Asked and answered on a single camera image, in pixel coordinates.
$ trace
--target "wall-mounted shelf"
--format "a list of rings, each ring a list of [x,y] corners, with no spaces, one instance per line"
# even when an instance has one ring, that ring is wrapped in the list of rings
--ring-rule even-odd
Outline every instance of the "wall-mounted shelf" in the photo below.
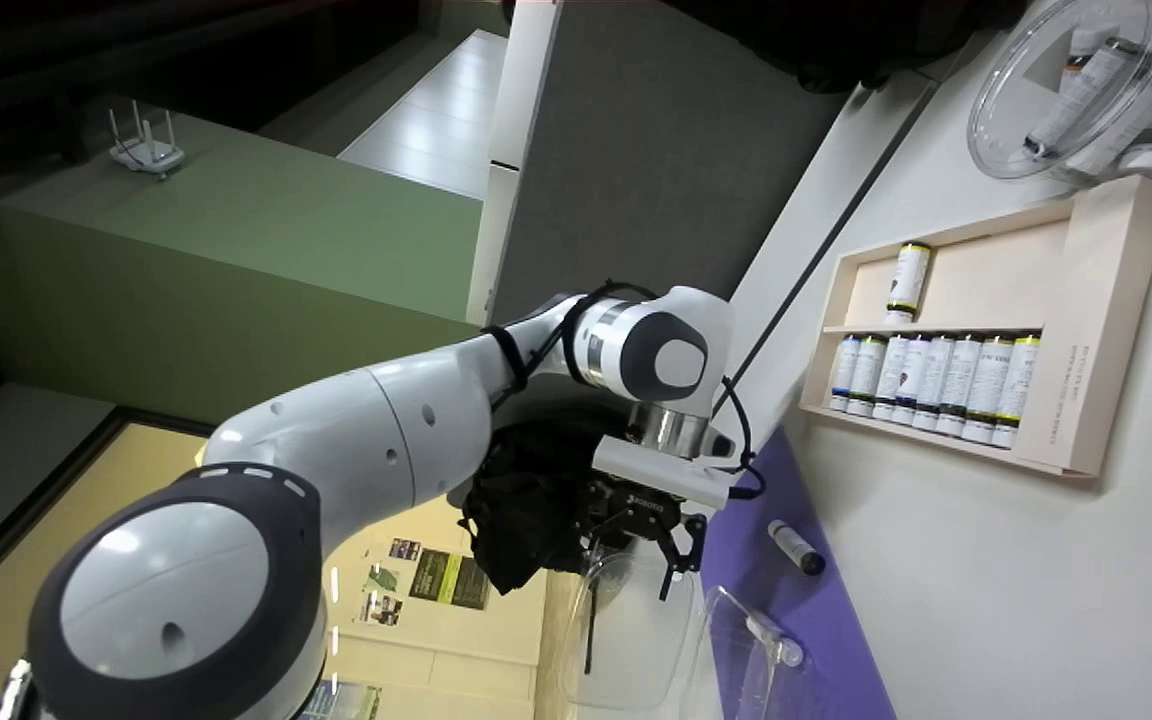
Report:
[[[933,244],[937,258],[915,324],[891,328],[883,302],[902,240]],[[1097,480],[1152,278],[1152,178],[1127,175],[1058,204],[902,240],[839,258],[805,375],[805,413],[996,463]],[[1011,446],[827,407],[827,369],[848,330],[1018,328],[1038,328],[1045,345]]]

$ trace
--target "purple panel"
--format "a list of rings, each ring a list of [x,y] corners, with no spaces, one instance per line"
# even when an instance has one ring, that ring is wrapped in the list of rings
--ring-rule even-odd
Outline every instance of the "purple panel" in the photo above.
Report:
[[[886,720],[891,699],[866,657],[837,555],[816,525],[800,469],[788,441],[775,432],[756,469],[766,474],[760,499],[732,499],[715,512],[702,549],[702,588],[724,582],[746,606],[772,616],[809,652],[805,666],[772,687],[775,720]],[[766,525],[788,521],[809,544],[819,549],[827,569],[809,580],[766,540]],[[732,616],[711,629],[724,714],[736,720],[741,687],[753,678],[756,642]]]

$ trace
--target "robotic arm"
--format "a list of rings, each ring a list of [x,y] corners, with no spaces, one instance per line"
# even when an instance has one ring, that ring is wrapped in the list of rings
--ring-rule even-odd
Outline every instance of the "robotic arm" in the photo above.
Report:
[[[34,697],[59,720],[292,714],[325,662],[321,560],[356,528],[473,480],[490,413],[531,371],[651,413],[641,445],[603,434],[592,463],[617,474],[621,491],[603,497],[617,528],[689,569],[666,540],[679,502],[715,509],[736,480],[708,428],[724,361],[724,299],[592,290],[264,400],[216,428],[200,469],[54,564],[27,625]]]

